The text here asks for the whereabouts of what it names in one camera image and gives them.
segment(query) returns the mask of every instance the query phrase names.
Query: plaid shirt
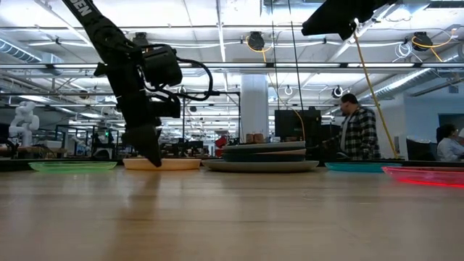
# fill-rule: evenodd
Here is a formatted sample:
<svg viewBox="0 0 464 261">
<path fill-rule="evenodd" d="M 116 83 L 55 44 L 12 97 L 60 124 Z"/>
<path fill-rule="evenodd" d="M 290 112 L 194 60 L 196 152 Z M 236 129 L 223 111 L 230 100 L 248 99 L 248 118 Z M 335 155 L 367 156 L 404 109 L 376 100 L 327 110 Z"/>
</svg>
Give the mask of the plaid shirt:
<svg viewBox="0 0 464 261">
<path fill-rule="evenodd" d="M 376 114 L 374 111 L 359 107 L 355 113 L 345 118 L 341 124 L 340 134 L 332 138 L 340 146 L 341 133 L 345 122 L 349 120 L 345 135 L 344 153 L 352 160 L 379 159 L 380 149 L 376 131 Z"/>
</svg>

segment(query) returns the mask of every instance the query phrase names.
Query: support column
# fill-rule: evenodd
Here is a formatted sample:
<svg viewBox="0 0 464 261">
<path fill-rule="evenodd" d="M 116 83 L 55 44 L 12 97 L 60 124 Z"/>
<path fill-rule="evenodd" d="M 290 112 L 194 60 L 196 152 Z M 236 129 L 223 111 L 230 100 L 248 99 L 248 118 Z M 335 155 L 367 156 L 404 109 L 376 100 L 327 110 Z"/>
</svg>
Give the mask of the support column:
<svg viewBox="0 0 464 261">
<path fill-rule="evenodd" d="M 241 76 L 241 140 L 247 134 L 269 136 L 268 78 L 266 75 Z"/>
</svg>

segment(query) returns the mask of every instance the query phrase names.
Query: gray plate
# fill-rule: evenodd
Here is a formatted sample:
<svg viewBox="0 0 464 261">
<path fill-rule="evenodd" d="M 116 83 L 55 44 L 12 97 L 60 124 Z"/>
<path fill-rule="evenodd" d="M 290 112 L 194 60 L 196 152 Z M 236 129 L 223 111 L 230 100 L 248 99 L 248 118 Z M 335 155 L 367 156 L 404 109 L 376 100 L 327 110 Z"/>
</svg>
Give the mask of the gray plate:
<svg viewBox="0 0 464 261">
<path fill-rule="evenodd" d="M 225 146 L 224 152 L 232 149 L 285 149 L 298 147 L 304 149 L 306 143 L 304 141 L 295 141 L 295 142 L 279 142 L 279 143 L 270 143 L 270 144 L 249 144 L 249 145 L 236 145 L 236 146 Z"/>
<path fill-rule="evenodd" d="M 213 171 L 235 173 L 303 173 L 314 170 L 319 162 L 225 162 L 221 159 L 204 160 L 203 165 Z"/>
</svg>

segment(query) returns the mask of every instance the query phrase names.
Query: red plate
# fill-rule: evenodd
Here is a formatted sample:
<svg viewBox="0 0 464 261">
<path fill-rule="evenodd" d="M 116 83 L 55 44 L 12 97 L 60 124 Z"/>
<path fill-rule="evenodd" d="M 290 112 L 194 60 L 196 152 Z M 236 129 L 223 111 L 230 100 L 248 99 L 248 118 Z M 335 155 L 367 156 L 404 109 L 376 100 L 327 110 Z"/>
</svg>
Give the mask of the red plate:
<svg viewBox="0 0 464 261">
<path fill-rule="evenodd" d="M 464 189 L 464 167 L 383 167 L 399 182 Z"/>
</svg>

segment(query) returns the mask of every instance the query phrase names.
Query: black plate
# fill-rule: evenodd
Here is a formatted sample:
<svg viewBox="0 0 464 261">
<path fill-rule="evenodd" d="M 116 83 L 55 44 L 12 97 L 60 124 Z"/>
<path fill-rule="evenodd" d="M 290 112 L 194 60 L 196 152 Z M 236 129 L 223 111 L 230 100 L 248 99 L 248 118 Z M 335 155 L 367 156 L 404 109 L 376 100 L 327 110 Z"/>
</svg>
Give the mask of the black plate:
<svg viewBox="0 0 464 261">
<path fill-rule="evenodd" d="M 305 155 L 288 154 L 223 154 L 226 162 L 301 162 Z"/>
</svg>

